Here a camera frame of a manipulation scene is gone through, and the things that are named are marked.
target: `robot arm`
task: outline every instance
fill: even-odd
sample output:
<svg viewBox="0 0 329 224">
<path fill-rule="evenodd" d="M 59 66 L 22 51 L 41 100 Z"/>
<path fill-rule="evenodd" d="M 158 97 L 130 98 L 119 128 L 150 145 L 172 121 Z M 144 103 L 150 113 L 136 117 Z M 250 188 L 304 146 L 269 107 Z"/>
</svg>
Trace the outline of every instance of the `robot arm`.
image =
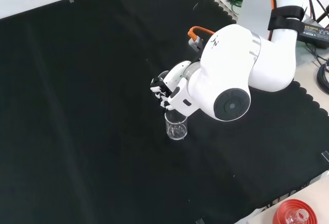
<svg viewBox="0 0 329 224">
<path fill-rule="evenodd" d="M 277 0 L 277 7 L 302 5 L 303 0 Z M 239 25 L 217 31 L 200 62 L 185 65 L 180 75 L 169 72 L 177 85 L 167 93 L 168 106 L 185 116 L 200 108 L 221 121 L 242 117 L 251 102 L 249 86 L 274 92 L 290 84 L 296 70 L 296 40 L 297 32 L 290 29 L 274 30 L 271 41 Z"/>
</svg>

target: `red lid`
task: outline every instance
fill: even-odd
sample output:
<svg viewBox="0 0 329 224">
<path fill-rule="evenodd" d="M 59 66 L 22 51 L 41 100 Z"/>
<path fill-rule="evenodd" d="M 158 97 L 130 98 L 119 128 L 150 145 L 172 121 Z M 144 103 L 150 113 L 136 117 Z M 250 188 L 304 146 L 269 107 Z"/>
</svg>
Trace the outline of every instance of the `red lid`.
<svg viewBox="0 0 329 224">
<path fill-rule="evenodd" d="M 315 215 L 314 211 L 312 208 L 307 205 L 306 203 L 296 200 L 296 199 L 291 199 L 284 201 L 279 208 L 277 209 L 274 217 L 273 217 L 273 224 L 286 224 L 285 220 L 285 214 L 287 211 L 291 209 L 304 209 L 308 212 L 309 218 L 307 221 L 307 224 L 317 224 L 317 216 Z"/>
</svg>

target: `orange cable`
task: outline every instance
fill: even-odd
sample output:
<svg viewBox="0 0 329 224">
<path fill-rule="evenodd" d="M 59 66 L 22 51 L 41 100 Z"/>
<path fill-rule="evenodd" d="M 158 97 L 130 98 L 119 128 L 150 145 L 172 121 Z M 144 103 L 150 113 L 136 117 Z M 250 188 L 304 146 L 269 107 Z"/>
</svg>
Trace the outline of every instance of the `orange cable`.
<svg viewBox="0 0 329 224">
<path fill-rule="evenodd" d="M 272 10 L 275 8 L 275 3 L 274 3 L 274 0 L 271 0 L 271 5 L 272 5 Z M 269 36 L 268 36 L 268 39 L 270 40 L 271 38 L 271 34 L 273 33 L 273 31 L 270 32 Z"/>
<path fill-rule="evenodd" d="M 187 33 L 187 35 L 189 35 L 189 37 L 192 38 L 193 41 L 196 41 L 196 39 L 197 39 L 197 35 L 194 33 L 194 30 L 195 30 L 195 29 L 202 30 L 202 31 L 204 31 L 204 32 L 207 32 L 207 33 L 209 33 L 209 34 L 214 35 L 214 32 L 211 31 L 211 30 L 208 30 L 208 29 L 203 28 L 203 27 L 200 27 L 200 26 L 193 26 L 193 27 L 189 30 L 189 32 Z"/>
</svg>

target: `white table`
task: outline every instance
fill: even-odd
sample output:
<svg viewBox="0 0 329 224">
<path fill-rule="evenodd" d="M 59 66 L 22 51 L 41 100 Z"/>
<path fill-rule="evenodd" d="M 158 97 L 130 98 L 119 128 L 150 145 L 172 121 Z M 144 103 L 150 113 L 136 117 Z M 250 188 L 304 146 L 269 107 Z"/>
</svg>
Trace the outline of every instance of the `white table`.
<svg viewBox="0 0 329 224">
<path fill-rule="evenodd" d="M 322 57 L 328 59 L 328 50 L 318 50 L 317 52 Z M 306 52 L 302 57 L 313 57 L 310 53 Z M 301 87 L 305 88 L 307 93 L 313 97 L 313 100 L 320 104 L 320 107 L 329 113 L 329 95 L 324 93 L 317 85 L 316 76 L 319 70 L 318 62 L 310 62 L 304 66 L 296 69 L 295 80 L 298 81 Z"/>
<path fill-rule="evenodd" d="M 329 176 L 311 184 L 284 201 L 288 199 L 298 199 L 307 203 L 314 210 L 318 224 L 329 223 Z M 247 224 L 272 224 L 274 214 L 282 202 L 248 220 Z"/>
</svg>

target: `power adapter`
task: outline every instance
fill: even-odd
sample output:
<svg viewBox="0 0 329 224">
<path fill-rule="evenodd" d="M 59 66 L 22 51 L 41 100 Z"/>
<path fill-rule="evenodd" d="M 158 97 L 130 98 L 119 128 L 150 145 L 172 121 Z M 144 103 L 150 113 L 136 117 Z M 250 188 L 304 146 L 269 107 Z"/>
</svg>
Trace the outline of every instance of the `power adapter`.
<svg viewBox="0 0 329 224">
<path fill-rule="evenodd" d="M 297 36 L 297 41 L 313 44 L 317 48 L 328 48 L 329 30 L 320 26 L 305 24 L 304 31 Z"/>
</svg>

